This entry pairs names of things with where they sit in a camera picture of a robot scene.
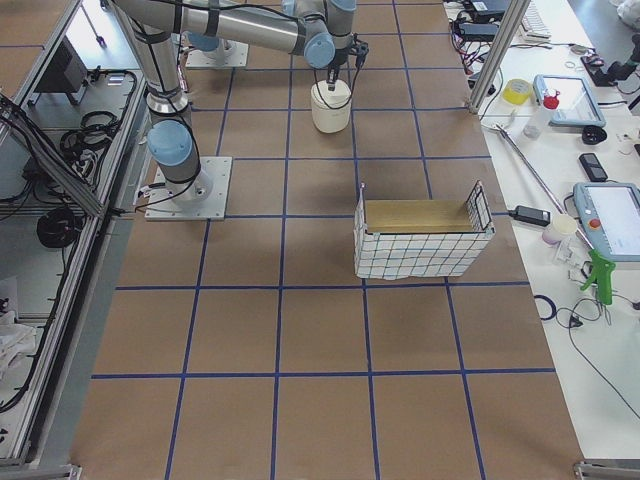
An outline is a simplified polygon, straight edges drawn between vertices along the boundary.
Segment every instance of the green clamp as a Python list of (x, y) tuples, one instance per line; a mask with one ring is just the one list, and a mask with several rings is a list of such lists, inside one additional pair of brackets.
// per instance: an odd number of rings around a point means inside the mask
[(589, 256), (591, 257), (591, 275), (580, 290), (584, 292), (592, 283), (595, 283), (598, 286), (598, 301), (604, 305), (611, 305), (613, 302), (611, 272), (616, 269), (616, 263), (607, 260), (595, 249), (589, 252)]

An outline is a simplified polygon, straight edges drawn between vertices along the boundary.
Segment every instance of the device screen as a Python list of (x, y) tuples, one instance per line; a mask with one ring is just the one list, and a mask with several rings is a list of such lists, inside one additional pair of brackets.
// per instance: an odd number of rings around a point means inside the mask
[(562, 120), (598, 120), (591, 99), (579, 78), (544, 77), (545, 87), (560, 92), (557, 114)]
[(640, 208), (629, 187), (586, 187), (614, 255), (640, 255)]

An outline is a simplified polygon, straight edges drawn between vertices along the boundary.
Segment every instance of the blue digital device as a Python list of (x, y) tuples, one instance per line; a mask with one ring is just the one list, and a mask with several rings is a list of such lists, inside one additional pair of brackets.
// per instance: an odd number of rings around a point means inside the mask
[(577, 183), (584, 233), (607, 260), (640, 262), (640, 192), (633, 183)]
[(551, 125), (604, 127), (607, 123), (589, 84), (582, 77), (536, 75), (533, 90), (539, 102), (542, 102), (544, 92), (560, 92), (560, 105), (553, 114)]

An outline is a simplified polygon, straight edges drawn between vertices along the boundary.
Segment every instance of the white mounting plate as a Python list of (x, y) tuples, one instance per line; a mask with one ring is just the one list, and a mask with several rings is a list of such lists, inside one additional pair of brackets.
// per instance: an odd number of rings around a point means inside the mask
[[(231, 157), (200, 157), (204, 171), (213, 179), (213, 190), (207, 198), (193, 204), (176, 203), (173, 200), (163, 201), (150, 206), (144, 216), (147, 220), (224, 220), (227, 208), (227, 194), (231, 179)], [(156, 171), (154, 182), (164, 182), (160, 168)], [(169, 193), (164, 188), (151, 191), (149, 203), (165, 199)]]
[(249, 45), (235, 42), (235, 47), (229, 56), (225, 56), (220, 61), (216, 58), (209, 58), (200, 50), (192, 50), (187, 56), (187, 68), (194, 70), (216, 70), (225, 68), (246, 67), (249, 58)]

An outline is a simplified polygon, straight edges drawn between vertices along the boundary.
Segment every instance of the yellow tape roll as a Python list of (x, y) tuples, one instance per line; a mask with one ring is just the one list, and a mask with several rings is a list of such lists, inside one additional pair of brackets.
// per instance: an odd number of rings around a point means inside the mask
[(521, 78), (513, 78), (507, 82), (502, 91), (502, 98), (514, 105), (522, 105), (533, 93), (531, 84)]

